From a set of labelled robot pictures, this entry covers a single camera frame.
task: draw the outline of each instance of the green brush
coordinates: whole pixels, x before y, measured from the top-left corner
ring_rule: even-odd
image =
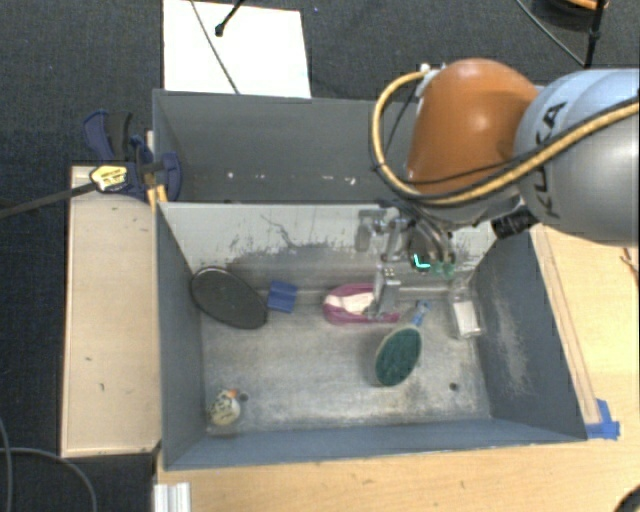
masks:
[[[383,386],[396,386],[413,371],[422,352],[422,333],[418,329],[430,306],[426,300],[416,304],[409,324],[396,327],[385,336],[376,352],[376,379]]]

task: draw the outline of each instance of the yellow tag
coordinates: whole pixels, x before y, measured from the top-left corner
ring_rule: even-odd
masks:
[[[127,185],[127,168],[118,165],[102,165],[89,177],[100,192],[118,192]]]

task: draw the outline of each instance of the white paper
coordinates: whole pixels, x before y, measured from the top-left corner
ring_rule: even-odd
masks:
[[[216,37],[232,6],[194,4],[241,94],[311,97],[298,11],[243,6]],[[233,93],[188,0],[164,0],[164,87]]]

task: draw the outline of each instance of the black plastic object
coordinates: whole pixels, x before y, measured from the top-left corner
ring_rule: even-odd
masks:
[[[257,329],[267,321],[267,306],[242,279],[220,267],[206,267],[191,279],[191,296],[209,316],[239,329]]]
[[[627,494],[614,512],[638,512],[640,510],[640,486]]]
[[[391,332],[376,353],[376,379],[383,386],[396,386],[413,371],[420,352],[422,336],[418,329],[407,326]]]
[[[227,14],[227,16],[222,21],[222,23],[220,23],[219,25],[216,25],[216,30],[215,30],[216,37],[222,37],[224,35],[224,27],[226,27],[227,23],[229,23],[229,20],[233,18],[233,15],[236,13],[238,9],[240,9],[240,6],[243,3],[244,3],[244,0],[237,0],[235,5],[233,6],[233,9],[231,9],[231,12]]]
[[[540,221],[534,217],[529,208],[522,206],[504,217],[492,220],[491,227],[496,236],[500,240],[504,240],[526,231],[538,222]]]

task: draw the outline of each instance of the blue block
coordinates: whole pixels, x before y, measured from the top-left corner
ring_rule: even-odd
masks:
[[[609,406],[604,400],[596,399],[598,408],[600,409],[600,416],[602,416],[602,423],[594,425],[585,425],[587,429],[587,435],[589,439],[610,439],[617,441],[620,436],[620,422],[613,421],[611,413],[609,412]]]
[[[291,313],[296,303],[298,287],[282,281],[271,281],[267,307],[284,313]]]

